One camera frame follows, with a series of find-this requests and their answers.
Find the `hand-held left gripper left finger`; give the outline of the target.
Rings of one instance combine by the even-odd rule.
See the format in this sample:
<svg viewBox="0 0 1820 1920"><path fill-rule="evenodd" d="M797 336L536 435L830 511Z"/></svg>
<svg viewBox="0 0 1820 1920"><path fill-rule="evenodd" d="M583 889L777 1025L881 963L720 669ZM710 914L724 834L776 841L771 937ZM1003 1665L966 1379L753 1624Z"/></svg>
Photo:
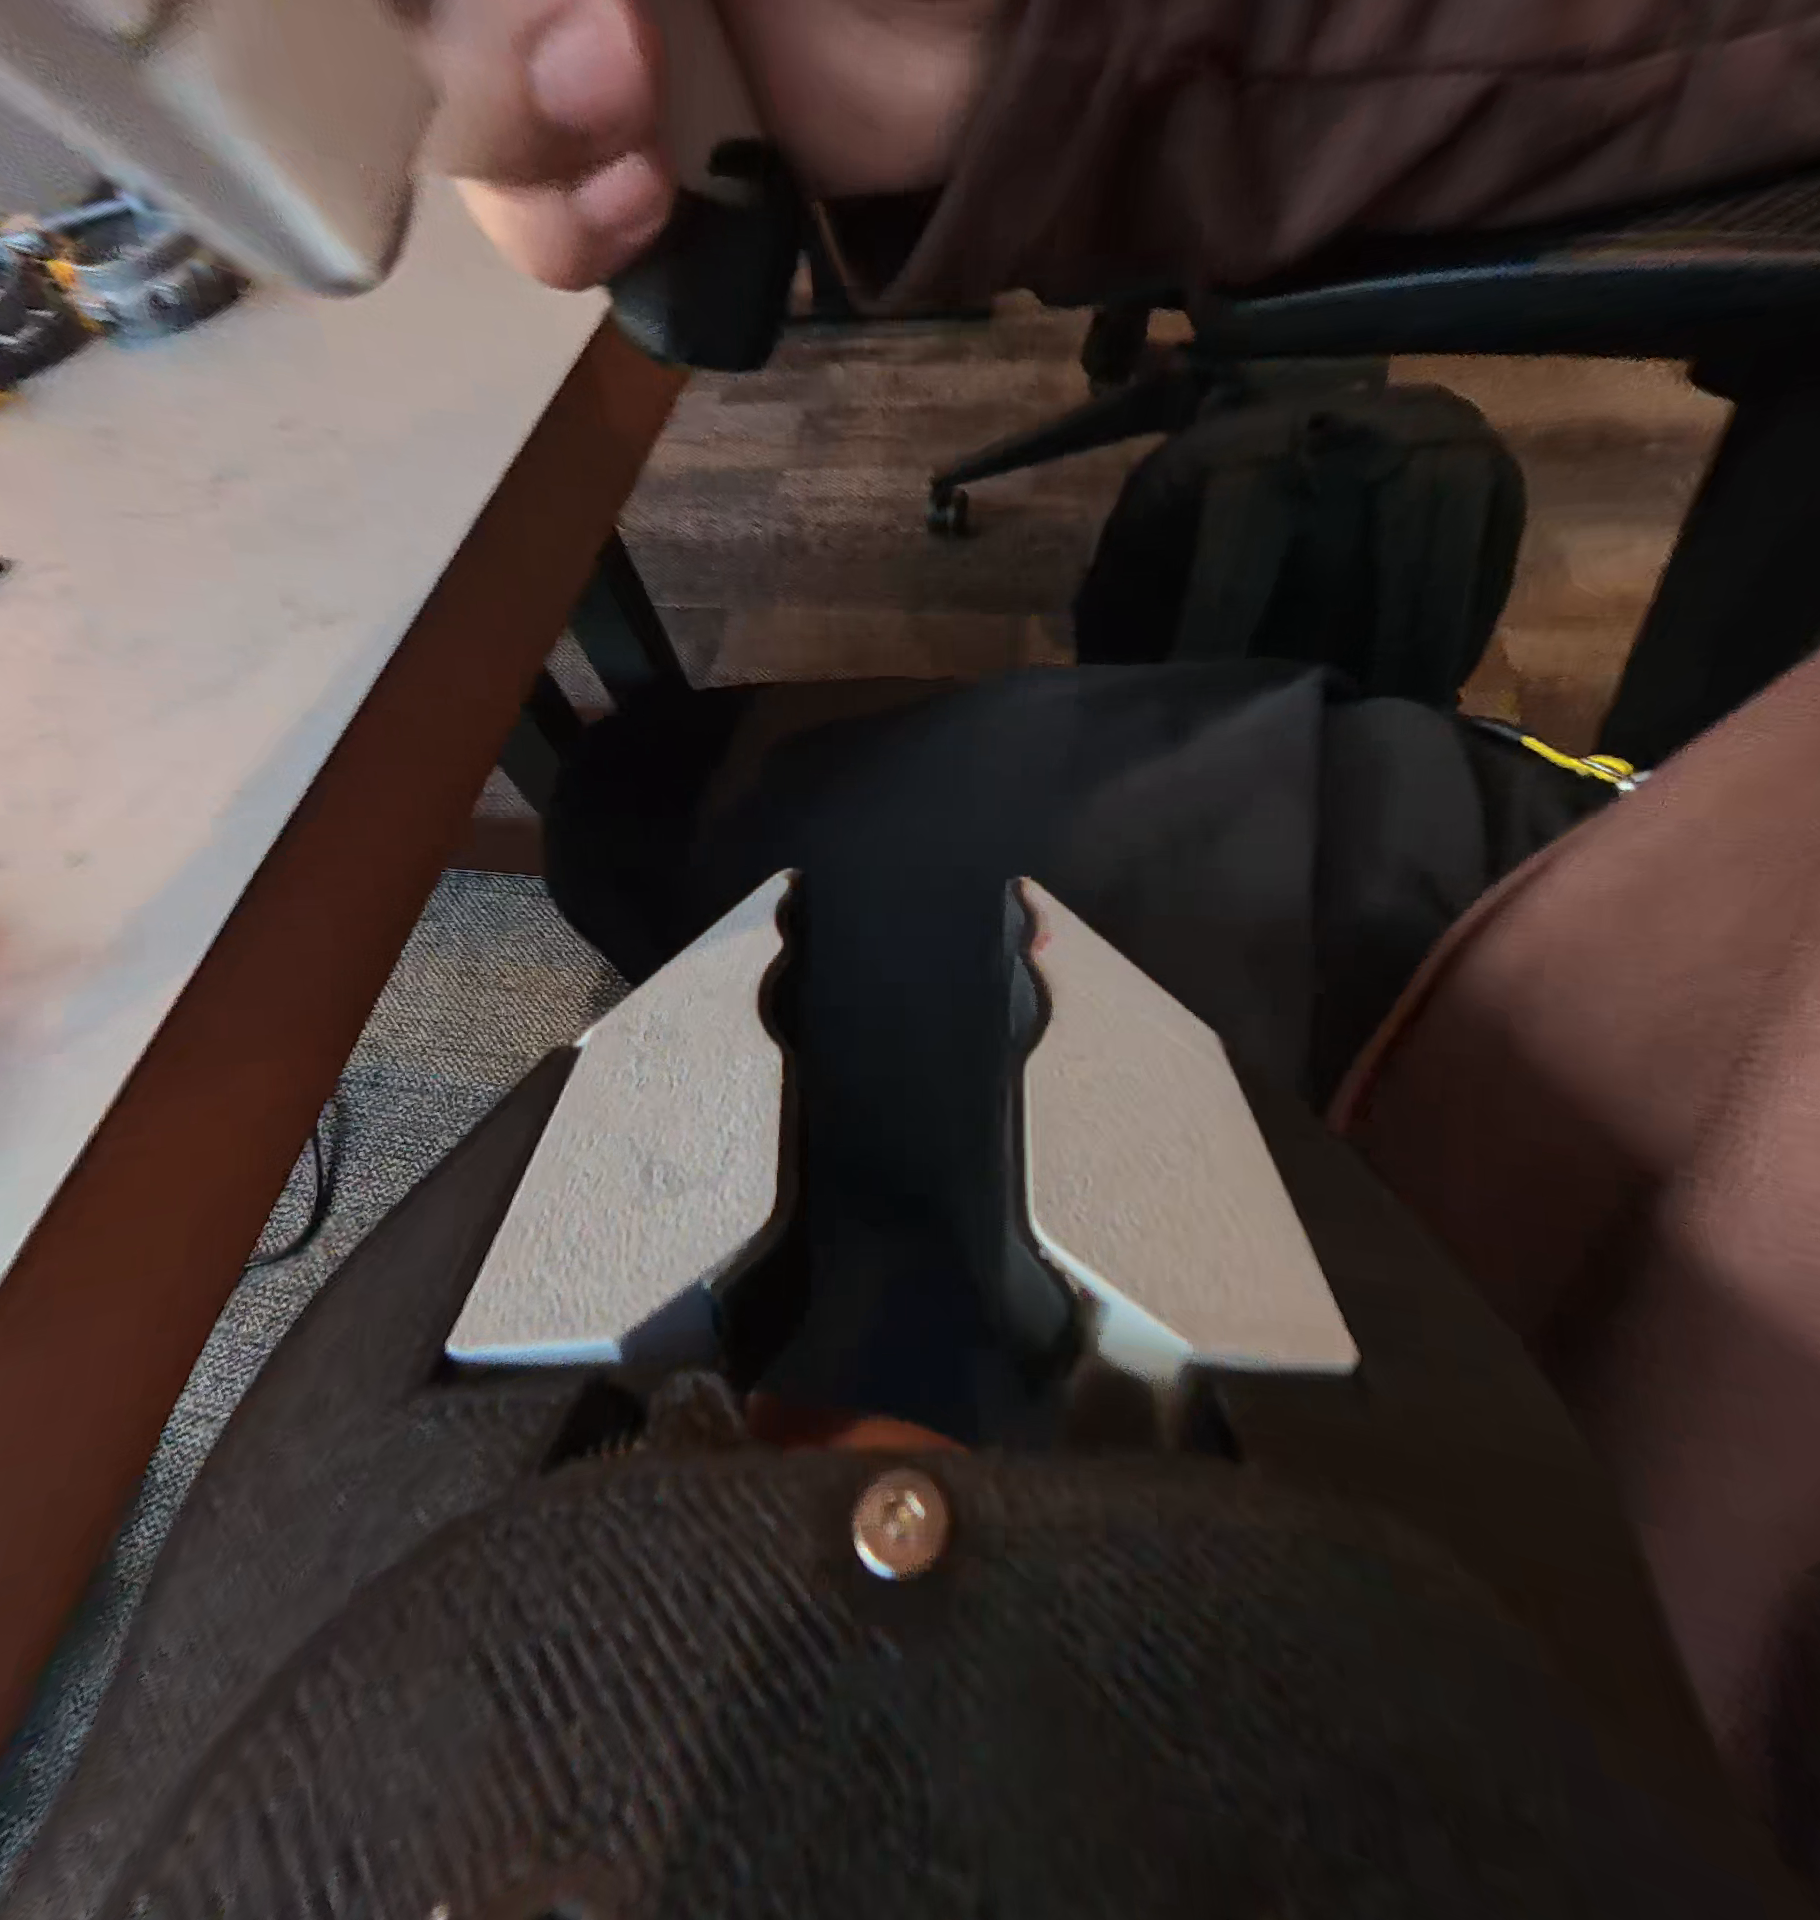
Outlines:
<svg viewBox="0 0 1820 1920"><path fill-rule="evenodd" d="M781 870L574 1047L509 1208L445 1336L457 1368L685 1368L787 1208L785 1052L767 995Z"/></svg>

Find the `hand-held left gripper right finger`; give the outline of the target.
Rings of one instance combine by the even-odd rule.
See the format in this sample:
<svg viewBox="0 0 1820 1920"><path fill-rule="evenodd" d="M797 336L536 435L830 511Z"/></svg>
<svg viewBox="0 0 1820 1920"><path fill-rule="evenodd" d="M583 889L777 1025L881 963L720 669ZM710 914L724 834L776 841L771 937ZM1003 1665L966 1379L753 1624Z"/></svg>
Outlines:
<svg viewBox="0 0 1820 1920"><path fill-rule="evenodd" d="M1030 1234L1110 1368L1353 1379L1355 1336L1211 1028L1020 876L1039 993L1019 1093Z"/></svg>

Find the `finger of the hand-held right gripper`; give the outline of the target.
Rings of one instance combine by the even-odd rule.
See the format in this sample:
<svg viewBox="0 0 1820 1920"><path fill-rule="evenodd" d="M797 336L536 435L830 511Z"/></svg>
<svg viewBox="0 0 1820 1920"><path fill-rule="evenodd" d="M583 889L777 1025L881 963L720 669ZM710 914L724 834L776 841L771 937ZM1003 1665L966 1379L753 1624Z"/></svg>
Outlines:
<svg viewBox="0 0 1820 1920"><path fill-rule="evenodd" d="M0 216L96 183L228 262L354 295L395 266L431 90L375 3L0 3Z"/></svg>

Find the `person's right forearm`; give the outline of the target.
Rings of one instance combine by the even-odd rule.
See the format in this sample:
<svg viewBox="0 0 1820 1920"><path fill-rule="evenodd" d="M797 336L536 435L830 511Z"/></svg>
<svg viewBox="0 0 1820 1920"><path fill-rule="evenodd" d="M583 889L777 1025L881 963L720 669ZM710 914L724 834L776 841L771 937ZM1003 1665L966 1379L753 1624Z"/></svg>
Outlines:
<svg viewBox="0 0 1820 1920"><path fill-rule="evenodd" d="M1258 283L1820 162L1820 3L731 5L883 307Z"/></svg>

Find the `person's right hand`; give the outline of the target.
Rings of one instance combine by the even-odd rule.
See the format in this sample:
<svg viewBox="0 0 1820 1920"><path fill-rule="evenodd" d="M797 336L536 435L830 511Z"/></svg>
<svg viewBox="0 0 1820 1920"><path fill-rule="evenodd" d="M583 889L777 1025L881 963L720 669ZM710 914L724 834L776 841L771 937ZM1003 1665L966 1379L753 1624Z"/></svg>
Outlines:
<svg viewBox="0 0 1820 1920"><path fill-rule="evenodd" d="M940 186L991 64L991 3L725 3L714 14L767 141L817 199ZM660 131L678 52L655 5L424 5L436 167L525 274L605 283L664 228Z"/></svg>

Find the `person's legs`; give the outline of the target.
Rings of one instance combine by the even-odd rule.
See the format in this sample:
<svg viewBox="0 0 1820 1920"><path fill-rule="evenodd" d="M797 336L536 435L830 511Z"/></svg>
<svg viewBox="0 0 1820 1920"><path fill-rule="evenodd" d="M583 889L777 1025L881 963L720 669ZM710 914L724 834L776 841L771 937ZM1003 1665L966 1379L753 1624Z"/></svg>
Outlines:
<svg viewBox="0 0 1820 1920"><path fill-rule="evenodd" d="M1283 662L637 694L562 765L562 919L640 987L797 875L800 1072L785 1410L1037 1435L1067 1286L1019 1237L1013 884L1035 881L1310 1114L1428 952L1617 786L1500 729Z"/></svg>

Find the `black swivel chair with casters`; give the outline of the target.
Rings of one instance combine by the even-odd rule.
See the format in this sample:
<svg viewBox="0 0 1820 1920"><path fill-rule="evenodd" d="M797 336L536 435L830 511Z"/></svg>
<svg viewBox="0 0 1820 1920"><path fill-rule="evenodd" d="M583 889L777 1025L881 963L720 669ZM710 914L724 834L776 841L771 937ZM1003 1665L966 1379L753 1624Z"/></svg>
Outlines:
<svg viewBox="0 0 1820 1920"><path fill-rule="evenodd" d="M1046 468L1145 438L1167 438L1220 412L1269 400L1377 394L1383 354L1254 348L1226 301L1184 308L1189 334L1154 338L1147 301L1099 307L1082 348L1089 398L1039 426L1003 438L938 469L924 492L924 531L940 541L971 533L971 482Z"/></svg>

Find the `black backpack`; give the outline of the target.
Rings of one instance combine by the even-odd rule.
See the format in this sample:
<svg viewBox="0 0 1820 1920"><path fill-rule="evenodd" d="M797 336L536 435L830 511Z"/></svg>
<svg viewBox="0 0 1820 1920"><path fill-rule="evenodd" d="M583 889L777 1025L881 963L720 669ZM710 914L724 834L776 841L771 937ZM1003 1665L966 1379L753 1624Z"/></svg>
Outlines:
<svg viewBox="0 0 1820 1920"><path fill-rule="evenodd" d="M1220 407L1126 478L1082 667L1289 662L1450 713L1511 596L1526 482L1467 398L1387 383Z"/></svg>

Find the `black office chair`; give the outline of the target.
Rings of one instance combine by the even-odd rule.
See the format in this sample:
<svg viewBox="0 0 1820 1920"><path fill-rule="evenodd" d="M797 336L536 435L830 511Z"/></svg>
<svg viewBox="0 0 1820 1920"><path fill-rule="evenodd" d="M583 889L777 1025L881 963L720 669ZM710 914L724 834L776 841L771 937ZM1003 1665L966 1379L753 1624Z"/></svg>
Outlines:
<svg viewBox="0 0 1820 1920"><path fill-rule="evenodd" d="M1232 357L1574 354L1681 363L1729 404L1603 715L1653 765L1820 650L1820 214L1785 197L1614 232L1341 262L1192 308Z"/></svg>

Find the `black desk frame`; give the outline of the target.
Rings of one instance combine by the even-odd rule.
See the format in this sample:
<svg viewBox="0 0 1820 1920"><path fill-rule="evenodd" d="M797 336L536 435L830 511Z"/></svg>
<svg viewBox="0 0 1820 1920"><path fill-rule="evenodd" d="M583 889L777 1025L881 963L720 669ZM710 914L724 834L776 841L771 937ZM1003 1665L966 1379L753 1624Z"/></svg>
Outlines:
<svg viewBox="0 0 1820 1920"><path fill-rule="evenodd" d="M694 689L618 531L609 533L597 556L596 572L573 605L563 638L584 659L614 707L637 697L683 698ZM562 764L577 751L583 731L584 721L566 692L551 671L540 667L497 754L497 767L532 814L546 814Z"/></svg>

